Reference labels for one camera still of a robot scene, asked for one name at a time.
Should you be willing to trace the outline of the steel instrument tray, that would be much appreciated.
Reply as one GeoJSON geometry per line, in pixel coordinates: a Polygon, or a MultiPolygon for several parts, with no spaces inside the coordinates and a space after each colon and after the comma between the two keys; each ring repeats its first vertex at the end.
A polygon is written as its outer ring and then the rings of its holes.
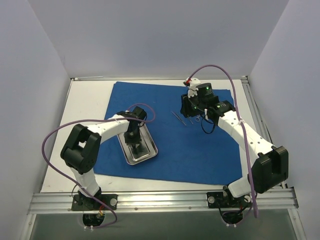
{"type": "Polygon", "coordinates": [[[145,124],[140,128],[141,137],[141,153],[140,155],[133,155],[132,148],[125,143],[124,133],[118,134],[117,138],[121,146],[124,158],[129,165],[136,165],[148,159],[155,157],[158,154],[158,148],[145,124]]]}

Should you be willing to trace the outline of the blue surgical cloth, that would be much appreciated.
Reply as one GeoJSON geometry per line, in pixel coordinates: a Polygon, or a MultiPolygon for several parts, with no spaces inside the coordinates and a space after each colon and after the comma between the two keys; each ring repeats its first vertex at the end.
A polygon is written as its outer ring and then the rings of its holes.
{"type": "Polygon", "coordinates": [[[100,145],[96,174],[227,185],[242,176],[239,145],[225,131],[209,123],[185,120],[184,126],[171,111],[180,115],[183,86],[117,82],[113,85],[105,117],[110,118],[133,104],[146,109],[147,128],[155,142],[155,157],[129,165],[117,137],[100,145]]]}

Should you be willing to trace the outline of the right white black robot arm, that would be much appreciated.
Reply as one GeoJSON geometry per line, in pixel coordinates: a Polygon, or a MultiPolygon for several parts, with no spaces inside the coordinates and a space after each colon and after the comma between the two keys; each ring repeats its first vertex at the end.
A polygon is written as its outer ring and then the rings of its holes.
{"type": "Polygon", "coordinates": [[[227,134],[245,151],[248,174],[223,187],[222,200],[234,206],[245,195],[263,194],[289,177],[289,152],[265,140],[239,115],[227,100],[212,96],[200,101],[198,96],[181,96],[181,114],[184,117],[200,115],[227,134]]]}

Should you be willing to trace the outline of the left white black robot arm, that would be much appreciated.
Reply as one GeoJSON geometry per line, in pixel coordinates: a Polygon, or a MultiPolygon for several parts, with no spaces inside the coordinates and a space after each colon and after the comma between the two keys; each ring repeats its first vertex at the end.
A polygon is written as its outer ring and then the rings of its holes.
{"type": "Polygon", "coordinates": [[[83,204],[90,210],[100,206],[101,197],[94,166],[97,162],[100,145],[105,141],[123,135],[125,144],[139,152],[142,142],[141,122],[147,119],[144,109],[136,106],[133,111],[120,111],[106,122],[84,126],[76,124],[62,150],[60,157],[72,169],[75,180],[80,184],[79,191],[84,195],[83,204]]]}

